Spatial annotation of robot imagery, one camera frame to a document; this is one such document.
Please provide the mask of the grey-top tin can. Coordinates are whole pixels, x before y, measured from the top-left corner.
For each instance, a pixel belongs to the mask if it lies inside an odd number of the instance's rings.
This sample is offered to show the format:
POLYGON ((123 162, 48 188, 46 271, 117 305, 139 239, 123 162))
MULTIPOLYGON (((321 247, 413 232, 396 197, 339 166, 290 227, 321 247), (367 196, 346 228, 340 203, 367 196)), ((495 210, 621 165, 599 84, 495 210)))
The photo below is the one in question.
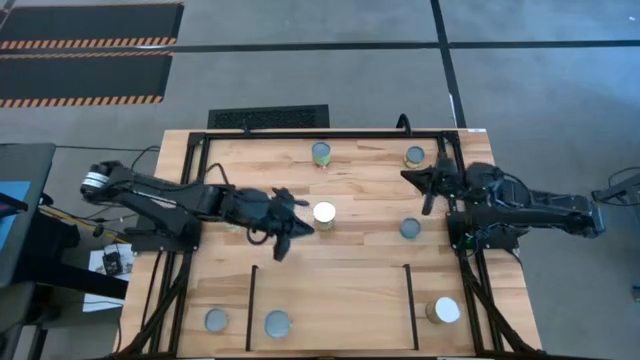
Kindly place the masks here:
POLYGON ((211 333, 220 333, 229 324, 229 314, 221 308, 210 309, 205 316, 204 326, 211 333))
POLYGON ((399 228, 401 236, 408 240, 415 240, 421 232, 421 222, 413 217, 402 220, 399 228))
POLYGON ((292 321, 287 312, 283 310, 270 311, 264 319, 264 331, 267 336, 274 339, 282 339, 289 336, 292 321))

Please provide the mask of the black desk base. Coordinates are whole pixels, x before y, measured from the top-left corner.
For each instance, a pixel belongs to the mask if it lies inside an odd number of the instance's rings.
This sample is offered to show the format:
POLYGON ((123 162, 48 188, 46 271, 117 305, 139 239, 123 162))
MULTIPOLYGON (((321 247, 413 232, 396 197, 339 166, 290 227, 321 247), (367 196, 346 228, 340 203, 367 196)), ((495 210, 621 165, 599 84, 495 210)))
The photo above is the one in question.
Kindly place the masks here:
POLYGON ((16 283, 30 281, 124 299, 127 281, 62 262, 63 252, 77 247, 79 242, 80 233, 76 225, 36 213, 27 232, 13 280, 16 283))

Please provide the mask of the dark grey desk top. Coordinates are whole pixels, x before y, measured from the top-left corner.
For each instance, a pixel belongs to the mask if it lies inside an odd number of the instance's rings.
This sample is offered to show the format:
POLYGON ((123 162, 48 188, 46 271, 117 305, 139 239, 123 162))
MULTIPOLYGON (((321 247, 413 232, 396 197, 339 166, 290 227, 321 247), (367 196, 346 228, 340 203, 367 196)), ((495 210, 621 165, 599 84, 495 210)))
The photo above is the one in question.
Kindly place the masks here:
POLYGON ((28 207, 25 212, 0 219, 0 288, 9 286, 14 278, 54 152, 52 143, 0 145, 0 194, 28 207))

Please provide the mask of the black metal rig frame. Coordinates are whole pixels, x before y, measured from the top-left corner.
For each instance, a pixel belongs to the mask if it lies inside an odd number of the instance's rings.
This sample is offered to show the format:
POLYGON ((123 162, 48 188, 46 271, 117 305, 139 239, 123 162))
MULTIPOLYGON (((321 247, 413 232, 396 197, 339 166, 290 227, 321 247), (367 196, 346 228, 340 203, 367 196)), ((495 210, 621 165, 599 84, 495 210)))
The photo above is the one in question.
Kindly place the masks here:
POLYGON ((183 295, 169 307, 151 350, 188 359, 338 359, 505 349, 506 339, 463 286, 446 229, 450 204, 437 199, 422 217, 422 196, 400 174, 410 146, 422 147, 428 162, 439 151, 463 164, 493 159, 482 130, 167 131, 157 177, 286 187, 310 205, 332 203, 337 214, 332 229, 295 240, 282 262, 269 245, 250 245, 243 229, 205 225, 183 295), (326 168, 313 163, 316 142, 331 147, 326 168), (407 217, 420 219, 415 240, 399 232, 407 217), (458 303, 455 323, 427 319, 425 306, 440 297, 458 303), (204 326, 212 308, 229 314, 220 333, 204 326), (266 335, 264 319, 273 310, 288 313, 288 337, 266 335))

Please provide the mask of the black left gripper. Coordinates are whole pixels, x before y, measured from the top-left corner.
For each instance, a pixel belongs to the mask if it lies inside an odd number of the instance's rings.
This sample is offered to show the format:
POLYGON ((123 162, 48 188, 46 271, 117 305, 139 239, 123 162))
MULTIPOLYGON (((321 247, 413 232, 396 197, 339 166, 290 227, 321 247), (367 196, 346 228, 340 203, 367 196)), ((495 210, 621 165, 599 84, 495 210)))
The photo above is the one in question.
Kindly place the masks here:
POLYGON ((287 188, 273 188, 273 195, 255 188, 242 188, 227 197, 227 222, 247 229, 252 245, 262 245, 275 237, 273 259, 282 262, 291 240, 309 236, 314 227, 295 214, 295 207, 308 207, 306 200, 296 199, 287 188))

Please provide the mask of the white paper sheets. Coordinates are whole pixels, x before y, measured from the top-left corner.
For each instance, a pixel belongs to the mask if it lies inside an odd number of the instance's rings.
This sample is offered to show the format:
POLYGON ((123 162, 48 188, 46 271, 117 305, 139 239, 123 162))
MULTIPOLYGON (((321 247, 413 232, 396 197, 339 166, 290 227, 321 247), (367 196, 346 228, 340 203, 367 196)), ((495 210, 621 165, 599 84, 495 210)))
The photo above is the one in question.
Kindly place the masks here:
MULTIPOLYGON (((88 269, 105 275, 106 272, 103 264, 103 256, 111 253, 117 253, 120 255, 120 263, 122 265, 122 271, 115 275, 115 278, 128 282, 131 278, 134 263, 134 256, 130 244, 112 244, 107 245, 102 250, 91 251, 88 269)), ((123 299, 87 293, 84 295, 84 300, 82 301, 82 311, 85 313, 102 311, 118 308, 123 304, 123 299)))

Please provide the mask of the small black device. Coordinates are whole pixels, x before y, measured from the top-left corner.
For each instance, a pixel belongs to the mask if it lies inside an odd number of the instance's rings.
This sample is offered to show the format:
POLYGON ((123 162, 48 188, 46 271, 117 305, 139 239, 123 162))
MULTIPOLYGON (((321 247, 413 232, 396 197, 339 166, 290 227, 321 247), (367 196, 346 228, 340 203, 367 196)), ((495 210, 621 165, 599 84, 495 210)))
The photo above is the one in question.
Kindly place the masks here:
POLYGON ((102 262, 105 274, 108 276, 120 275, 123 272, 121 256, 118 252, 104 253, 102 262))

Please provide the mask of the black floor vent grille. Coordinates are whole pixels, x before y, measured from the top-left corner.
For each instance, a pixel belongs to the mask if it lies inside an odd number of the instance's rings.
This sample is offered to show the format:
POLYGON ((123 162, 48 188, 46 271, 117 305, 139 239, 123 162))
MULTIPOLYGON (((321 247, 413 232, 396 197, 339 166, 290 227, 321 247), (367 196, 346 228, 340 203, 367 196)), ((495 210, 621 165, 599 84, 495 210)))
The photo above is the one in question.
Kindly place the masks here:
POLYGON ((212 109, 208 129, 330 128, 328 105, 212 109))

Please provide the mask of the black stand leg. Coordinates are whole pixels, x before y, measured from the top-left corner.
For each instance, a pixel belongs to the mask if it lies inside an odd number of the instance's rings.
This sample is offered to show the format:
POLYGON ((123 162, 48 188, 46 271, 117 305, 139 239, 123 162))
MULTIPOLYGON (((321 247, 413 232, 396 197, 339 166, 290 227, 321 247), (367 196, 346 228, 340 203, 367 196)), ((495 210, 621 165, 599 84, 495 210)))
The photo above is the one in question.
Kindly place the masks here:
POLYGON ((640 166, 623 168, 608 178, 608 186, 604 190, 591 192, 595 202, 619 206, 635 207, 640 206, 640 166), (633 175, 626 177, 618 183, 613 183, 615 177, 634 171, 633 175))

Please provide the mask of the tan label wide can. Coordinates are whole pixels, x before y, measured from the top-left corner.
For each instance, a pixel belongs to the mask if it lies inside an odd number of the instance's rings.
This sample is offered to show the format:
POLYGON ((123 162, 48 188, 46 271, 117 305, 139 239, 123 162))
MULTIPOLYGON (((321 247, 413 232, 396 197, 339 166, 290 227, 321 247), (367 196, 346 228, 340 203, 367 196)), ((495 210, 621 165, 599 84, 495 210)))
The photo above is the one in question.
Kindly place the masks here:
POLYGON ((458 303, 450 297, 440 297, 425 306, 425 315, 433 324, 451 324, 460 318, 458 303))

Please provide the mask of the olive label shiny-top can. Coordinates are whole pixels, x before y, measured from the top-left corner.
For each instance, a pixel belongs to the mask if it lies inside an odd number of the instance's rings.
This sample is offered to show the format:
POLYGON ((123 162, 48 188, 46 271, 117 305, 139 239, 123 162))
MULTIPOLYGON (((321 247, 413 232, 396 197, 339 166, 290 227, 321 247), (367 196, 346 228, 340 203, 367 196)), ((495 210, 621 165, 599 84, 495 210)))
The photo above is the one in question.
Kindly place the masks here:
POLYGON ((327 201, 317 203, 312 210, 314 226, 318 230, 330 230, 334 226, 336 217, 335 206, 327 201))

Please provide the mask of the green label tin can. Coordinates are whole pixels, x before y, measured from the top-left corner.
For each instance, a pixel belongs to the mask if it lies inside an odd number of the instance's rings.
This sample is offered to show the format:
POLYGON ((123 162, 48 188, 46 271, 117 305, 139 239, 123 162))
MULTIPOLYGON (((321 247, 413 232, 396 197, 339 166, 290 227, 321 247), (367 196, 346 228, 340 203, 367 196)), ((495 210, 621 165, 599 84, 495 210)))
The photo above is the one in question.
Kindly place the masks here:
POLYGON ((312 160, 317 167, 326 168, 331 161, 331 147, 326 142, 316 142, 312 146, 312 160))

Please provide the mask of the blue panel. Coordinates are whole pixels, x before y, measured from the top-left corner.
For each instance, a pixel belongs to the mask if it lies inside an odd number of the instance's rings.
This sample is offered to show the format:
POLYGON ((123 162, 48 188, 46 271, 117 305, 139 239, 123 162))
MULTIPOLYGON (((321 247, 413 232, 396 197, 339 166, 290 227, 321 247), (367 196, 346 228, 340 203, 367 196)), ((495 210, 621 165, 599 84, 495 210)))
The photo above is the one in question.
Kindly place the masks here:
POLYGON ((0 181, 0 250, 5 247, 17 216, 29 208, 26 195, 30 185, 29 181, 0 181))

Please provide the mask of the green and yellow label can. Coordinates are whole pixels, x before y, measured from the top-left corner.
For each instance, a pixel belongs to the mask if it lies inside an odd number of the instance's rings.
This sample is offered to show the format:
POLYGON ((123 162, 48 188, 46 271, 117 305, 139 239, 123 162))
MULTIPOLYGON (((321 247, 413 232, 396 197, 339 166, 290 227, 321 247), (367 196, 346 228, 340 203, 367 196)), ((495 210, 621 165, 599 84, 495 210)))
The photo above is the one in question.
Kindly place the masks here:
POLYGON ((425 151, 420 146, 410 146, 404 156, 404 165, 408 169, 418 169, 425 160, 425 151))

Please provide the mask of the black hazard-striped floor mat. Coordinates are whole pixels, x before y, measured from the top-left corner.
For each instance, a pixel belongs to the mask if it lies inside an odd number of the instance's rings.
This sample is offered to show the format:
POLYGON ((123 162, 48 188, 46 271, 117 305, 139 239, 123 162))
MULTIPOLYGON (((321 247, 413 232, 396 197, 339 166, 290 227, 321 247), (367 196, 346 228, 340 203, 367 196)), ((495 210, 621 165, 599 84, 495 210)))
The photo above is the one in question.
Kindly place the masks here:
POLYGON ((184 5, 24 6, 2 12, 0 50, 171 45, 184 5))
POLYGON ((166 51, 0 56, 0 108, 159 104, 166 51))

